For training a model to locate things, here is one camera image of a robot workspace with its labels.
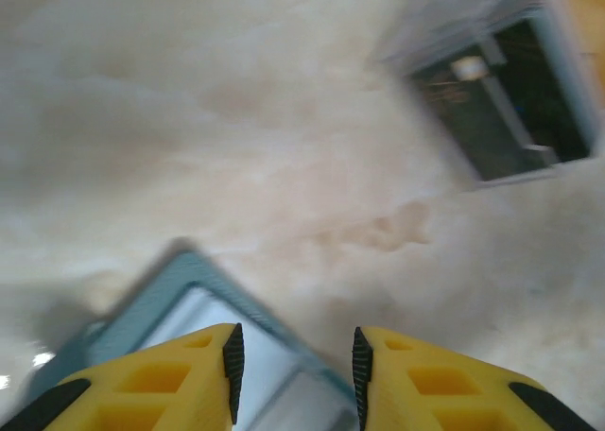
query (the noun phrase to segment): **black rubber pad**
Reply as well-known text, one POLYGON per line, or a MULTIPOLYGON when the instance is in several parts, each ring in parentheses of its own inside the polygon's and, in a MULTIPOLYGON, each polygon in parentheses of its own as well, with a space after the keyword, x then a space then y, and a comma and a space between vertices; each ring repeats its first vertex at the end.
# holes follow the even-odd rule
POLYGON ((231 420, 233 424, 236 424, 239 394, 242 391, 242 377, 244 376, 244 333, 242 332, 242 324, 235 326, 225 346, 223 346, 223 363, 225 364, 225 376, 229 379, 231 420))
POLYGON ((353 343, 353 382, 360 431, 366 429, 368 420, 368 383, 372 380, 372 360, 372 346, 364 337, 361 327, 357 327, 353 343))
POLYGON ((75 379, 52 387, 15 415, 0 431, 43 431, 90 386, 88 379, 75 379))
POLYGON ((596 431, 547 391, 520 382, 509 384, 509 388, 555 431, 596 431))

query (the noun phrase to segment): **beige marble surface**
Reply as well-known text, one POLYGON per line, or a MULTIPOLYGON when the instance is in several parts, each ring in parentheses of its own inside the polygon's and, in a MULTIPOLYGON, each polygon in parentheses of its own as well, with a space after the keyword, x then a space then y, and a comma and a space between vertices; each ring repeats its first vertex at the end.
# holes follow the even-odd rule
POLYGON ((605 427, 605 162, 466 192, 372 61, 407 1, 0 0, 3 410, 188 237, 341 369, 387 326, 605 427))

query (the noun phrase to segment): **marble floor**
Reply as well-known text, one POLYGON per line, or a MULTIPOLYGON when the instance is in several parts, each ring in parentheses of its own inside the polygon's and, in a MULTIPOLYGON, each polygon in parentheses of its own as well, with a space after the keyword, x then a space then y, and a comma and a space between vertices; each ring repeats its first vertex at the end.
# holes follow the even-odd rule
POLYGON ((469 192, 372 59, 408 1, 0 0, 1 412, 186 237, 341 370, 386 326, 605 428, 605 159, 469 192))

